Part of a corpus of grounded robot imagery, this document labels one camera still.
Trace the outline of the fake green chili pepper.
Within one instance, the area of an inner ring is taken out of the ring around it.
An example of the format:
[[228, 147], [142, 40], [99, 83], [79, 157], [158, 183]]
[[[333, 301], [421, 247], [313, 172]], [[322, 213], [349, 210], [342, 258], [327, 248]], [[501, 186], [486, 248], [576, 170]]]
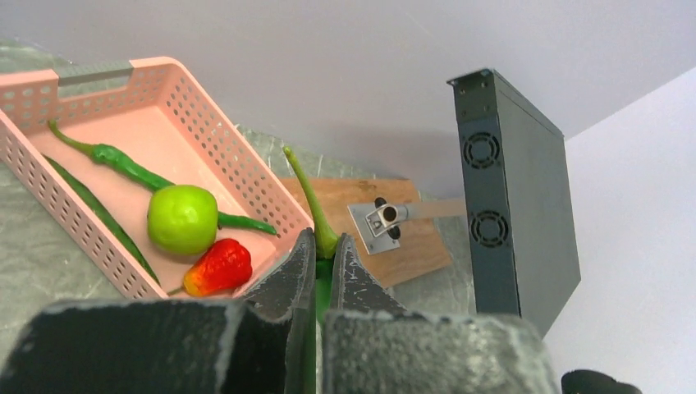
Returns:
[[285, 145], [283, 153], [300, 183], [304, 196], [308, 202], [311, 216], [314, 220], [314, 237], [316, 246], [315, 264], [315, 300], [317, 321], [324, 322], [324, 316], [330, 305], [332, 290], [332, 272], [334, 259], [337, 252], [337, 245], [340, 237], [329, 225], [314, 188], [310, 184], [309, 178], [301, 168], [298, 158], [293, 150]]

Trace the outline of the pink plastic basket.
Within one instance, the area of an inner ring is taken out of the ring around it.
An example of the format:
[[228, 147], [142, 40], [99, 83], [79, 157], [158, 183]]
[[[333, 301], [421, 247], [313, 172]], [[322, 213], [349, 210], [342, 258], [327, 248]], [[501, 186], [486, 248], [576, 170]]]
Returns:
[[194, 256], [151, 242], [151, 190], [137, 176], [89, 157], [97, 146], [156, 186], [208, 190], [223, 217], [273, 233], [223, 225], [248, 249], [258, 281], [281, 262], [311, 217], [203, 87], [178, 61], [68, 66], [1, 77], [1, 158], [108, 280], [129, 298], [176, 291]]

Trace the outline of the fake green lime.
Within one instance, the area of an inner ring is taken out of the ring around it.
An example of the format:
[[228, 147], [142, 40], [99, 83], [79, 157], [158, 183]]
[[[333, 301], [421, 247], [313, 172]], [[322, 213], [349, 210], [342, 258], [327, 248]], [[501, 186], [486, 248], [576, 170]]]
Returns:
[[218, 232], [218, 202], [211, 192], [193, 185], [166, 186], [149, 200], [149, 239], [170, 254], [203, 253]]

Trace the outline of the fake red tomato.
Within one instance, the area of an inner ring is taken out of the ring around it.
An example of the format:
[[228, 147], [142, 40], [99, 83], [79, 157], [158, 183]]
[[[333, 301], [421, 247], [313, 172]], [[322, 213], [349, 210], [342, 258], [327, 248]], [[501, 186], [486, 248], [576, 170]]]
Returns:
[[214, 242], [185, 273], [181, 285], [169, 296], [186, 293], [193, 297], [212, 296], [246, 284], [252, 276], [251, 253], [239, 241], [224, 238]]

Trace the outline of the fake green bean pod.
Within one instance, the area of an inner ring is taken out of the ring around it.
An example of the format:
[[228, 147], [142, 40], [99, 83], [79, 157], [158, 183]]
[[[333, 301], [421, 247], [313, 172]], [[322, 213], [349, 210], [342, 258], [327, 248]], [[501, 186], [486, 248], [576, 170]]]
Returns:
[[[146, 190], [155, 192], [165, 187], [174, 186], [169, 181], [155, 172], [141, 166], [119, 148], [110, 144], [87, 144], [74, 140], [65, 135], [58, 128], [55, 120], [48, 121], [48, 128], [61, 142], [82, 153], [93, 163], [110, 167], [113, 171], [125, 176], [127, 179], [143, 186]], [[232, 227], [238, 229], [261, 231], [271, 236], [277, 235], [276, 228], [267, 222], [262, 222], [246, 216], [233, 215], [219, 211], [217, 224], [220, 227]]]

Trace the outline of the fake green cucumber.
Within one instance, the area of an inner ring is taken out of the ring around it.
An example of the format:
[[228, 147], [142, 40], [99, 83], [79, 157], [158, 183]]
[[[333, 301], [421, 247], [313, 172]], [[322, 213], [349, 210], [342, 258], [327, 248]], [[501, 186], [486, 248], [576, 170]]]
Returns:
[[140, 266], [151, 276], [159, 285], [160, 281], [152, 269], [147, 259], [144, 257], [139, 247], [133, 239], [126, 233], [117, 220], [108, 212], [101, 201], [94, 193], [77, 178], [72, 176], [61, 164], [48, 155], [43, 155], [54, 170], [64, 179], [64, 181], [80, 196], [92, 212], [102, 221], [107, 229], [121, 242], [128, 252], [135, 258]]

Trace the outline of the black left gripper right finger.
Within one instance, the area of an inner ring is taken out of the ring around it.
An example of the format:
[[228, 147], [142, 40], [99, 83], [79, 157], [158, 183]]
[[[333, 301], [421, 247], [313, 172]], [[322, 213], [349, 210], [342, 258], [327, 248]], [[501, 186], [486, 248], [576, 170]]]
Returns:
[[407, 310], [343, 235], [322, 328], [325, 393], [557, 393], [533, 326], [509, 314]]

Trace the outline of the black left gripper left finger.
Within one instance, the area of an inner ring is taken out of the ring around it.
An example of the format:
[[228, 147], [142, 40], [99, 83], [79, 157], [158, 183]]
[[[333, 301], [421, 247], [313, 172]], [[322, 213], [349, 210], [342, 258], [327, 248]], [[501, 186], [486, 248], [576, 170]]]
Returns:
[[23, 328], [4, 393], [313, 393], [314, 234], [247, 295], [52, 304]]

